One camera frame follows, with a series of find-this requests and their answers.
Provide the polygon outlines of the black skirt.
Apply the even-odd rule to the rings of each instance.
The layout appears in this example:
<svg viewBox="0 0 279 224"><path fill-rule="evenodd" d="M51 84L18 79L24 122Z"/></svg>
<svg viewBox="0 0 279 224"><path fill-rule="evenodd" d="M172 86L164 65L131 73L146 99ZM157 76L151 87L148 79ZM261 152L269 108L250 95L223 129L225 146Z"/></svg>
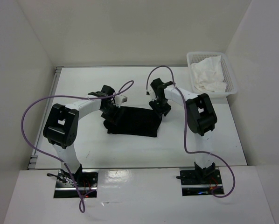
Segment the black skirt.
<svg viewBox="0 0 279 224"><path fill-rule="evenodd" d="M122 106L111 114L102 113L104 126L108 134L136 135L144 137L157 137L162 117L153 110Z"/></svg>

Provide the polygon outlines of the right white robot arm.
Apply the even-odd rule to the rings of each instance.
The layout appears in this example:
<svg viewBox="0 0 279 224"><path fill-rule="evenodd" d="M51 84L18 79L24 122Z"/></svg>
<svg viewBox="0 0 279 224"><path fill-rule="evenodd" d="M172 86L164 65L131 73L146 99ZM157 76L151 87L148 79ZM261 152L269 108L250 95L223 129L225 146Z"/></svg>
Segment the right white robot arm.
<svg viewBox="0 0 279 224"><path fill-rule="evenodd" d="M195 179L206 183L214 174L216 165L211 159L212 131L217 123L217 116L209 96L205 93L197 95L174 85L172 81L163 82L157 78L151 82L152 90L149 105L159 117L166 116L171 106L171 100L184 108L184 150L195 155ZM195 135L196 150L187 149L187 130Z"/></svg>

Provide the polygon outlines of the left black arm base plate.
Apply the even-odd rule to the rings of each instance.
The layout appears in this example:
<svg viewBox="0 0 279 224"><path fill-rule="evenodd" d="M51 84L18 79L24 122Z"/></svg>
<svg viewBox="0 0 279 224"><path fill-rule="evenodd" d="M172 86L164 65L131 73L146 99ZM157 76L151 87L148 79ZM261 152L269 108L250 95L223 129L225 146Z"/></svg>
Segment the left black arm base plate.
<svg viewBox="0 0 279 224"><path fill-rule="evenodd" d="M83 177L77 183L82 196L86 198L97 197L98 170L85 169ZM79 198L73 181L62 175L61 170L57 173L54 198Z"/></svg>

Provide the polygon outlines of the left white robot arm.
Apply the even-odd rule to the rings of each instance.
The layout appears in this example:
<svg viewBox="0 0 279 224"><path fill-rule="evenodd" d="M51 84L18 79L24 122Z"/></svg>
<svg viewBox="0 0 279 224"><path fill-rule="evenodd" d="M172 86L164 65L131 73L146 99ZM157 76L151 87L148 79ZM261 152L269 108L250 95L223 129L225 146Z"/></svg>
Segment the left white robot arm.
<svg viewBox="0 0 279 224"><path fill-rule="evenodd" d="M83 182L83 168L74 148L77 138L78 122L88 114L101 111L102 117L117 123L119 109L127 101L127 97L115 94L115 90L104 85L100 91L90 92L87 98L74 103L54 104L46 121L43 136L54 147L61 161L62 178L71 186L79 186Z"/></svg>

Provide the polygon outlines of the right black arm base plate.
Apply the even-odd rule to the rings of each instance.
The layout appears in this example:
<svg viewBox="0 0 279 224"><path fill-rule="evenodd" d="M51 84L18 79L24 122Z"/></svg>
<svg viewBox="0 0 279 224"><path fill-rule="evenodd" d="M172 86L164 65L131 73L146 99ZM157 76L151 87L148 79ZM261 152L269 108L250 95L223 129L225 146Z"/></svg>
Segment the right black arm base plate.
<svg viewBox="0 0 279 224"><path fill-rule="evenodd" d="M197 171L194 168L180 169L180 173L176 179L181 182L181 190L183 196L207 196L224 195L223 183L219 169L204 180L199 180Z"/></svg>

